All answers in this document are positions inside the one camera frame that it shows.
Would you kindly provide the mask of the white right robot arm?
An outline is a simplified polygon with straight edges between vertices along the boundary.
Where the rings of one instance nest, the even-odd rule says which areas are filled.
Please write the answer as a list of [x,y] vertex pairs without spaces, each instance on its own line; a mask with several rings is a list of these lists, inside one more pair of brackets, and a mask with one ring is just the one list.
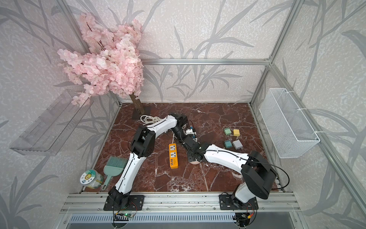
[[191,137],[186,137],[182,145],[194,161],[219,164],[241,173],[243,183],[234,191],[234,199],[242,203],[255,197],[268,199],[277,172],[259,152],[237,153],[214,144],[195,142]]

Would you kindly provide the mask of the white charger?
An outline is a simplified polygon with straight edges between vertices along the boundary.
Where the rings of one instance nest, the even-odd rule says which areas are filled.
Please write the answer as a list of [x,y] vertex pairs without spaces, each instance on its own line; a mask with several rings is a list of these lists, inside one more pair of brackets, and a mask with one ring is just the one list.
[[243,144],[241,143],[240,140],[235,140],[232,142],[233,144],[233,147],[236,149],[236,150],[239,150],[239,149],[242,149],[243,148]]

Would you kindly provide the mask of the teal plug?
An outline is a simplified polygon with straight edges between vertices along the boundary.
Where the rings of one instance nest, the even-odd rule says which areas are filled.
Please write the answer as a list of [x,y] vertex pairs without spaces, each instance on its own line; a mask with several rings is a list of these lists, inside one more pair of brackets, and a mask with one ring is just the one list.
[[224,145],[225,145],[225,148],[228,149],[228,148],[232,148],[233,147],[233,144],[230,140],[226,140],[224,142]]

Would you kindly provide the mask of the orange power strip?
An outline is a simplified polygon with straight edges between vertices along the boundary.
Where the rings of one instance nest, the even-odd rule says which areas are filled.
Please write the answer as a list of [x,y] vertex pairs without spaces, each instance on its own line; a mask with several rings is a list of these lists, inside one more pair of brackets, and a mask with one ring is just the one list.
[[169,164],[171,169],[178,168],[177,146],[176,143],[169,145]]

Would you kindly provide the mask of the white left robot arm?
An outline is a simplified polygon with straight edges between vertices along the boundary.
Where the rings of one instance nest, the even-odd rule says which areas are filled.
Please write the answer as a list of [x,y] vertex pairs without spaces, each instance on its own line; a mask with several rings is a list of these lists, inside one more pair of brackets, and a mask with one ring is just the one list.
[[187,116],[183,114],[170,113],[166,118],[147,126],[140,126],[131,145],[131,153],[125,169],[117,184],[108,192],[109,198],[118,205],[126,205],[132,189],[134,179],[142,165],[149,157],[155,147],[155,140],[161,134],[171,130],[178,143],[187,150],[188,154],[193,153],[197,142],[184,131],[184,126],[188,124]]

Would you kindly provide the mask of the yellow plug adapter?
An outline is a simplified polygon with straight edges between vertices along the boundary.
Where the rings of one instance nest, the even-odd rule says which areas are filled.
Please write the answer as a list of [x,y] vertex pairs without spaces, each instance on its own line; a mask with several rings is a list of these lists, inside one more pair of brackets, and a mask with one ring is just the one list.
[[234,129],[233,130],[233,136],[235,136],[236,138],[240,137],[240,130],[239,129]]

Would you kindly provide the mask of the green plug adapter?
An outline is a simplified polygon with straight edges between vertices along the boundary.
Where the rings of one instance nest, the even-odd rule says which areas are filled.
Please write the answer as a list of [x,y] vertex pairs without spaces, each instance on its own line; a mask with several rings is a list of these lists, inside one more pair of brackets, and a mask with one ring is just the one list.
[[225,133],[225,135],[231,135],[232,134],[232,131],[231,131],[230,128],[225,128],[224,129],[224,133]]

